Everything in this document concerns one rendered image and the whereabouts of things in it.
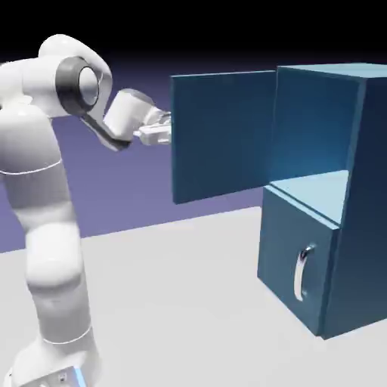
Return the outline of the blue cabinet door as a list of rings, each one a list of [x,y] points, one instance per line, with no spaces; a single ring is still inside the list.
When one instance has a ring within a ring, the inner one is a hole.
[[[291,196],[268,185],[263,190],[259,242],[259,279],[316,336],[324,330],[339,227]],[[316,245],[308,257],[299,302],[293,278],[299,252]]]
[[[174,203],[268,183],[276,86],[273,70],[171,77]]]

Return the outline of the blue closed cabinet door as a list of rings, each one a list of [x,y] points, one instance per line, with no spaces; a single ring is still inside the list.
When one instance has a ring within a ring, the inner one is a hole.
[[[268,185],[263,190],[259,242],[259,279],[316,336],[324,330],[339,227],[291,196]],[[299,252],[316,245],[308,257],[299,302],[293,278]]]

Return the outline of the blue cabinet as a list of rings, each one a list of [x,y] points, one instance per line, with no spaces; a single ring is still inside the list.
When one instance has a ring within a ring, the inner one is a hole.
[[[339,227],[319,337],[387,319],[387,65],[278,67],[268,177]]]

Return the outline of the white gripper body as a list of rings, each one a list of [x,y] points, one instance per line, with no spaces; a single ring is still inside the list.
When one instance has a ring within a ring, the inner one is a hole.
[[[143,125],[134,136],[147,146],[170,144],[172,139],[172,126],[170,123]]]

